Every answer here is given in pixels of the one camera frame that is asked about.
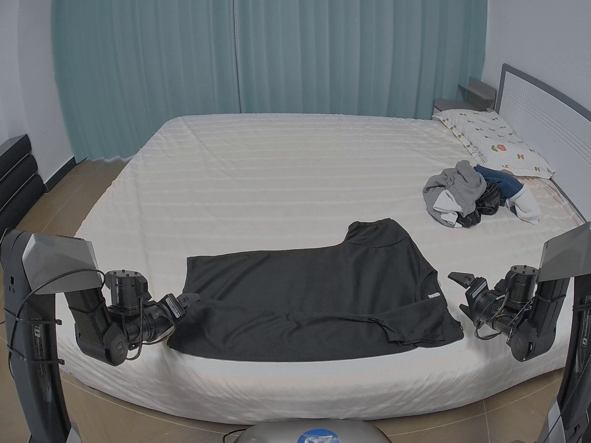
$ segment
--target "gray clothing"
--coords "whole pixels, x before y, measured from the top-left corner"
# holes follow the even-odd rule
[[[449,190],[456,203],[462,207],[461,215],[476,210],[476,201],[486,190],[486,181],[482,174],[477,173],[468,161],[460,161],[455,167],[444,169],[440,174],[432,176],[423,188],[423,198],[429,215],[439,223],[453,228],[449,222],[441,219],[441,212],[433,205],[444,190]]]

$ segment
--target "white wall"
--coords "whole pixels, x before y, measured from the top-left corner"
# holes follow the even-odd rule
[[[591,109],[591,0],[488,0],[483,82],[503,63]]]
[[[0,142],[25,133],[48,181],[72,157],[55,85],[51,0],[0,0]]]

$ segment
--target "white bed sheet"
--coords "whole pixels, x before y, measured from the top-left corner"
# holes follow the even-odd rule
[[[527,363],[505,338],[477,341],[460,312],[453,270],[494,284],[510,266],[537,266],[543,242],[581,221],[549,181],[527,180],[539,225],[506,209],[471,229],[426,212],[421,189],[456,161],[473,162],[439,121],[310,114],[186,116],[167,122],[129,162],[85,219],[103,270],[132,269],[156,299],[180,293],[186,256],[334,245],[355,221],[394,218],[439,271],[465,338],[447,346],[344,361],[251,363],[144,347],[118,367],[76,346],[63,296],[57,316],[64,369],[125,401],[209,421],[294,417],[376,419],[465,405],[564,365],[572,294],[556,342]]]

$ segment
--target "floral pillowcase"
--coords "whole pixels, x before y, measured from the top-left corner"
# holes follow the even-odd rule
[[[518,138],[495,112],[445,110],[433,118],[443,122],[481,166],[543,179],[550,179],[554,173],[543,157]]]

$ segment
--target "round blue logo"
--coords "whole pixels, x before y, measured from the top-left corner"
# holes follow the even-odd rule
[[[323,428],[308,430],[298,439],[297,443],[340,443],[336,433]]]

